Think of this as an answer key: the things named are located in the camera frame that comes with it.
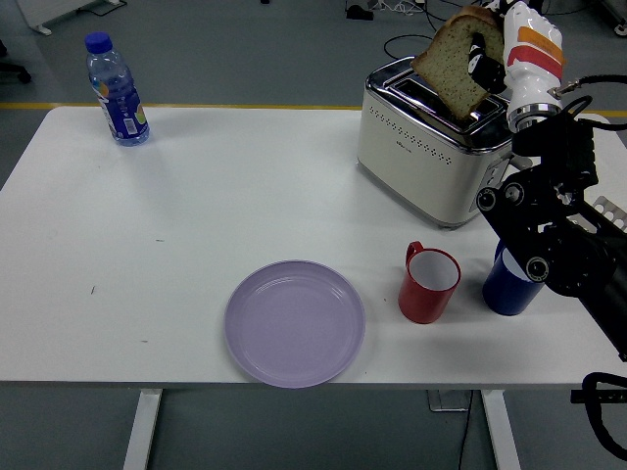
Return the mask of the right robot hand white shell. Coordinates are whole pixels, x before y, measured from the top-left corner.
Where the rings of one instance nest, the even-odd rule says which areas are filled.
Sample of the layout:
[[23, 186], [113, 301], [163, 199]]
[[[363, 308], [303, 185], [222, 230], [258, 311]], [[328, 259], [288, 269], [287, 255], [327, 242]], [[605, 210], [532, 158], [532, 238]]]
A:
[[559, 112], [555, 90], [564, 64], [561, 32], [539, 13], [536, 1], [489, 1], [481, 7], [503, 22], [503, 58], [490, 58], [487, 40], [475, 32], [468, 53], [470, 77], [492, 94], [511, 93], [511, 119]]

